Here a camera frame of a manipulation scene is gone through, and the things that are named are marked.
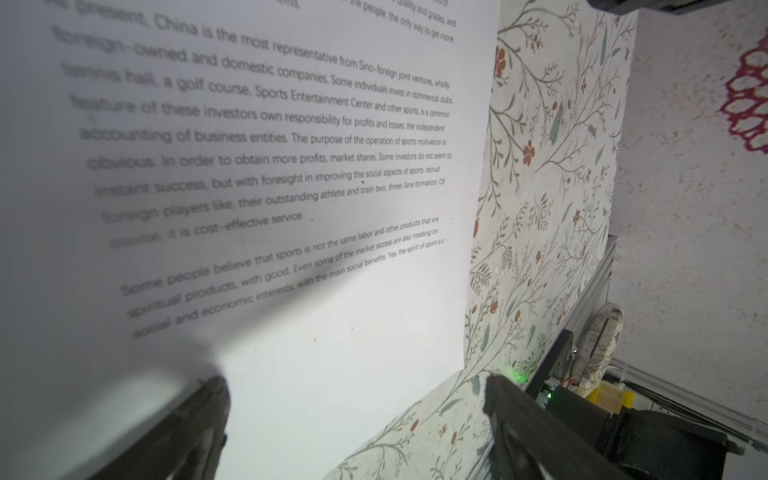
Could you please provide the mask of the white printed paper sheet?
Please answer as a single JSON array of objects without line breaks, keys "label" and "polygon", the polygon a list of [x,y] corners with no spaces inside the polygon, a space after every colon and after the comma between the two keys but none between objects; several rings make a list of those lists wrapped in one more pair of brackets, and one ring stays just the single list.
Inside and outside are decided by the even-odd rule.
[{"label": "white printed paper sheet", "polygon": [[5,1],[1,475],[214,376],[220,479],[320,479],[464,366],[496,1]]}]

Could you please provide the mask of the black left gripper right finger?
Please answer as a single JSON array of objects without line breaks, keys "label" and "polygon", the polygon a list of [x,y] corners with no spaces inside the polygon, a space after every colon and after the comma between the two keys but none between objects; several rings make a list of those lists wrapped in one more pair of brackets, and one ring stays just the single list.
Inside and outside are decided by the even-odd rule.
[{"label": "black left gripper right finger", "polygon": [[495,479],[627,479],[508,378],[486,380],[483,411],[494,441]]}]

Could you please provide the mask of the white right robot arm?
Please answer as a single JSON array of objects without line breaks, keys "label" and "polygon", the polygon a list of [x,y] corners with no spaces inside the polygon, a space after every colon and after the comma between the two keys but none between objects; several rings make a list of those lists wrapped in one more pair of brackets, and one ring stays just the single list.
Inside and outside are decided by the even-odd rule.
[{"label": "white right robot arm", "polygon": [[723,432],[657,411],[610,413],[563,387],[546,410],[635,479],[721,479],[727,456],[744,454]]}]

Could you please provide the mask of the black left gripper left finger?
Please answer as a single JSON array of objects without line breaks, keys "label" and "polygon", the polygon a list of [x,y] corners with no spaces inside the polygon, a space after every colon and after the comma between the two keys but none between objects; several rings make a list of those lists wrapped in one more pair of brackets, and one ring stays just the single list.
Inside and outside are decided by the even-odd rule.
[{"label": "black left gripper left finger", "polygon": [[230,408],[226,380],[212,377],[92,477],[210,480],[227,442]]}]

